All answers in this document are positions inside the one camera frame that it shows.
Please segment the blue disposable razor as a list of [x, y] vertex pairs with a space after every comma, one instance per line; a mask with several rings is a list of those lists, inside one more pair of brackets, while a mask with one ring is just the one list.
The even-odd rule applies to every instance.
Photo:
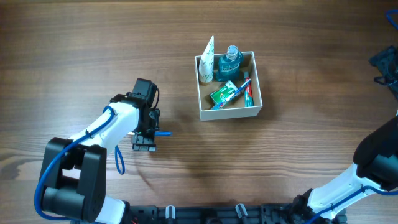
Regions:
[[156, 131], [155, 136], [171, 136], [172, 133], [170, 131]]

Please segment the white leaf-print tube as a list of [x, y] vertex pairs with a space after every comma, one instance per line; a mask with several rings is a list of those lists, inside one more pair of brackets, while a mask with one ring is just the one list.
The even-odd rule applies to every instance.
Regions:
[[200, 57], [199, 81], [207, 85], [213, 80], [214, 72], [214, 37], [209, 40], [204, 52]]

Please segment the green soap packet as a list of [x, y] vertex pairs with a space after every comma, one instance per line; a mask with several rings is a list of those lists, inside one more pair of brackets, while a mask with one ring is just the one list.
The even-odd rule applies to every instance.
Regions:
[[240, 94], [240, 89], [232, 82], [227, 81], [219, 90], [210, 94], [214, 102], [213, 110], [224, 108], [235, 96]]

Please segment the blue white toothbrush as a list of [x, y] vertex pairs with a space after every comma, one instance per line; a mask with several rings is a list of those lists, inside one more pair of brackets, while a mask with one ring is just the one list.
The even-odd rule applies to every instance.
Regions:
[[223, 87], [211, 93], [210, 98], [214, 102], [211, 109], [218, 110], [224, 108], [229, 102], [237, 98], [242, 91], [244, 92], [245, 107], [254, 106], [251, 91], [251, 79], [247, 78], [239, 88], [237, 88], [232, 81], [227, 81]]

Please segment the blue mouthwash bottle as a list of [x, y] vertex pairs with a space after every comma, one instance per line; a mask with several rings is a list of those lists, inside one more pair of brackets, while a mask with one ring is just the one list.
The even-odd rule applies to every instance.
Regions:
[[216, 80], [225, 82], [236, 80], [239, 77], [239, 67], [243, 61], [243, 55], [235, 45], [230, 45], [227, 53], [218, 60]]

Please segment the green white toothpaste tube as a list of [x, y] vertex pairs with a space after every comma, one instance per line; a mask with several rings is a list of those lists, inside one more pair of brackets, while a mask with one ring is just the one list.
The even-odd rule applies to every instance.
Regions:
[[245, 107], [252, 107], [254, 106], [254, 101], [252, 98], [251, 79], [249, 77], [249, 72], [244, 72], [244, 80], [245, 81], [249, 80], [249, 83], [246, 85], [244, 90]]

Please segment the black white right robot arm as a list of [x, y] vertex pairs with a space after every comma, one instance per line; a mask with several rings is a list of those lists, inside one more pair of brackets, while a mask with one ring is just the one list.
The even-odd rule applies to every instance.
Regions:
[[397, 117], [360, 142], [353, 163], [339, 176], [298, 195], [290, 206], [292, 221], [331, 222], [346, 207], [372, 194], [397, 195]]

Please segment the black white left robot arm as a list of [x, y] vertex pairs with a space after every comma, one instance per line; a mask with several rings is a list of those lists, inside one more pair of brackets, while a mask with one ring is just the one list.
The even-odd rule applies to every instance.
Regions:
[[124, 173], [118, 144], [130, 132], [133, 150], [156, 150], [159, 95], [155, 83], [139, 78], [131, 92], [111, 98], [85, 130], [51, 139], [34, 194], [37, 214], [75, 223], [134, 223], [130, 204], [106, 195], [106, 161], [114, 151], [116, 167]]

